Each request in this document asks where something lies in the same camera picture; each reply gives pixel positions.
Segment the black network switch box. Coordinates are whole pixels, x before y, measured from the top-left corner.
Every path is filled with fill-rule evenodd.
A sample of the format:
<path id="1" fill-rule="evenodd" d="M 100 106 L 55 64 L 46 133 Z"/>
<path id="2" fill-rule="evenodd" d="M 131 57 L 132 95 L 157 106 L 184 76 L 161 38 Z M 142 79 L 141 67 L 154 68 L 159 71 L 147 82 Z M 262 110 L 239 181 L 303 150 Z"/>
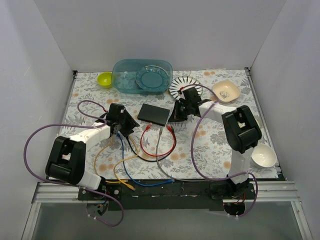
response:
<path id="1" fill-rule="evenodd" d="M 143 103 L 137 119 L 164 127 L 167 123 L 169 113 L 169 109 Z"/>

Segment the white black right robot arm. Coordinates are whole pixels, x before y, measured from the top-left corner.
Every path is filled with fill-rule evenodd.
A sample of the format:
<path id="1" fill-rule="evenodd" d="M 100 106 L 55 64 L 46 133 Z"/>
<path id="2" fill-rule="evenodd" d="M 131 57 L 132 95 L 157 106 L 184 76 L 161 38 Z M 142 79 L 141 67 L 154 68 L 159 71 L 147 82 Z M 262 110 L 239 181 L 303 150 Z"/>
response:
<path id="1" fill-rule="evenodd" d="M 226 140 L 231 147 L 231 164 L 226 177 L 212 178 L 200 174 L 210 181 L 209 192 L 212 197 L 230 197 L 237 199 L 249 188 L 250 178 L 254 175 L 249 171 L 251 153 L 262 138 L 262 132 L 250 108 L 247 105 L 229 107 L 210 99 L 201 99 L 195 85 L 182 87 L 178 93 L 183 97 L 174 104 L 168 122 L 183 122 L 190 115 L 199 117 L 200 121 L 209 119 L 224 127 Z"/>

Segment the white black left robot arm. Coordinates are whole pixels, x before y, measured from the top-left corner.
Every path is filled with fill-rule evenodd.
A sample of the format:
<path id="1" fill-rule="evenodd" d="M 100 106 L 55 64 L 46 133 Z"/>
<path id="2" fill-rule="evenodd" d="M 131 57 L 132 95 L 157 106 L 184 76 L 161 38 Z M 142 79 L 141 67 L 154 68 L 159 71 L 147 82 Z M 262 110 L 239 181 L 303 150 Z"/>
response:
<path id="1" fill-rule="evenodd" d="M 72 136 L 58 136 L 53 143 L 45 174 L 56 180 L 89 189 L 95 200 L 106 196 L 105 178 L 85 170 L 87 151 L 120 132 L 127 137 L 139 124 L 122 104 L 112 103 L 93 125 Z"/>

